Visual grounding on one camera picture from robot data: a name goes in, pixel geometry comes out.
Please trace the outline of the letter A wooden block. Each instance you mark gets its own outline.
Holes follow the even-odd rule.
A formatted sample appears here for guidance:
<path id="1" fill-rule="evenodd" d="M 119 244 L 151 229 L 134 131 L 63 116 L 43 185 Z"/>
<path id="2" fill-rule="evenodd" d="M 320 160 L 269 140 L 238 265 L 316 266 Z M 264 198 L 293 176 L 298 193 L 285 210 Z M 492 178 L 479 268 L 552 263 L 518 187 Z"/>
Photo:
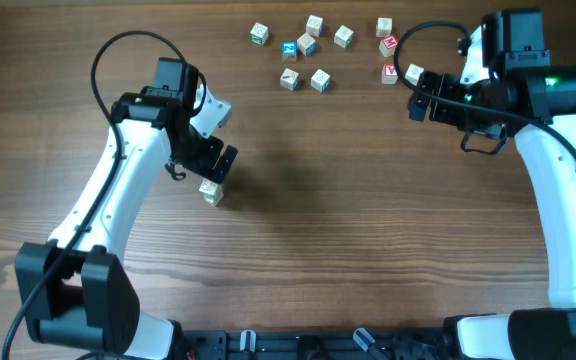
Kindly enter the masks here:
<path id="1" fill-rule="evenodd" d="M 201 185 L 199 187 L 199 192 L 205 196 L 223 196 L 223 188 L 221 184 L 217 184 L 213 181 L 210 181 L 206 178 L 204 178 L 201 182 Z"/>

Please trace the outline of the wooden block tower base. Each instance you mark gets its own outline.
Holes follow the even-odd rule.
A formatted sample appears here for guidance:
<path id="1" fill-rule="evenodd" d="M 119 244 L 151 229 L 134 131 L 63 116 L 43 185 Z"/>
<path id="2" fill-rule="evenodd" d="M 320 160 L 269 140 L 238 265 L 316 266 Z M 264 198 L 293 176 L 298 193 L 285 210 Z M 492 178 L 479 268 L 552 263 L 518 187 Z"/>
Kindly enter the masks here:
<path id="1" fill-rule="evenodd" d="M 223 196 L 204 196 L 204 200 L 207 201 L 209 204 L 211 204 L 212 206 L 217 206 L 219 204 L 219 202 L 223 199 Z"/>

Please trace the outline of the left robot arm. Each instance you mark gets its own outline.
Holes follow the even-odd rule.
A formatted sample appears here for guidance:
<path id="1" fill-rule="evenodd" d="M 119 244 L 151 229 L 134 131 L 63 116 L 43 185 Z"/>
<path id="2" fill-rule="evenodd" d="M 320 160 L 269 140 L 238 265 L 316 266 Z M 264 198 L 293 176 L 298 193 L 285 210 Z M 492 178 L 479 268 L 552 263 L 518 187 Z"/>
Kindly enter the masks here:
<path id="1" fill-rule="evenodd" d="M 199 70 L 162 58 L 153 85 L 125 93 L 110 111 L 106 148 L 84 191 L 44 244 L 15 259 L 22 307 L 16 324 L 43 344 L 119 359 L 185 359 L 180 324 L 145 313 L 123 266 L 136 216 L 161 170 L 220 186 L 237 155 L 213 136 L 230 115 Z"/>

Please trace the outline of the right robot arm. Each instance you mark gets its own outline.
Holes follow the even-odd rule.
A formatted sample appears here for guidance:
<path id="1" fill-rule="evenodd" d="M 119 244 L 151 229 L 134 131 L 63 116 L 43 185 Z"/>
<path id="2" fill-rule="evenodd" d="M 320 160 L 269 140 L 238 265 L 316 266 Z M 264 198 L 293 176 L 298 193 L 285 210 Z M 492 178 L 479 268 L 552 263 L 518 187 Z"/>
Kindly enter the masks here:
<path id="1" fill-rule="evenodd" d="M 435 353 L 450 359 L 576 359 L 576 65 L 553 65 L 536 8 L 489 14 L 464 31 L 460 76 L 410 69 L 413 120 L 514 142 L 546 242 L 549 304 L 447 318 Z"/>

